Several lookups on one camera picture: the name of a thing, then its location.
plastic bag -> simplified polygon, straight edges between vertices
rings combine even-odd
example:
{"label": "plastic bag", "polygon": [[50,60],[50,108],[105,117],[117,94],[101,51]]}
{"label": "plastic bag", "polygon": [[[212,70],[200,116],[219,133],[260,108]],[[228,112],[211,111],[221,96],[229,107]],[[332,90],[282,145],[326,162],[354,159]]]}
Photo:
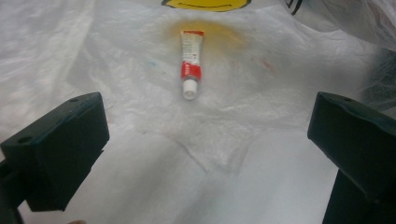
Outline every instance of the plastic bag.
{"label": "plastic bag", "polygon": [[395,1],[304,0],[295,18],[321,32],[338,27],[362,40],[396,51]]}
{"label": "plastic bag", "polygon": [[[364,100],[391,57],[280,5],[6,1],[0,17],[1,139],[91,91],[111,136],[66,212],[23,204],[27,223],[319,223],[337,169],[306,139],[316,93]],[[205,30],[192,102],[181,96],[181,29]]]}

tube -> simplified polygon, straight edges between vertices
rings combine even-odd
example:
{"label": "tube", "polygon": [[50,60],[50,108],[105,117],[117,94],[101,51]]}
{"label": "tube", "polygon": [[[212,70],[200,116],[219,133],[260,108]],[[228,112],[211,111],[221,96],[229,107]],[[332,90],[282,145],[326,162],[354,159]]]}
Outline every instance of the tube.
{"label": "tube", "polygon": [[183,82],[183,97],[193,100],[198,91],[201,81],[200,54],[204,40],[203,31],[182,31],[182,65],[181,80]]}

tube cap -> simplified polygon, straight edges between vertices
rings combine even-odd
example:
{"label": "tube cap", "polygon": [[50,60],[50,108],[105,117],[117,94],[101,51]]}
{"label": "tube cap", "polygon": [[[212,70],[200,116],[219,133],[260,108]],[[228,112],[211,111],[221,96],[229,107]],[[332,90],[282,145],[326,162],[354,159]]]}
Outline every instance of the tube cap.
{"label": "tube cap", "polygon": [[183,96],[187,100],[193,100],[197,95],[198,82],[193,79],[187,79],[183,82]]}

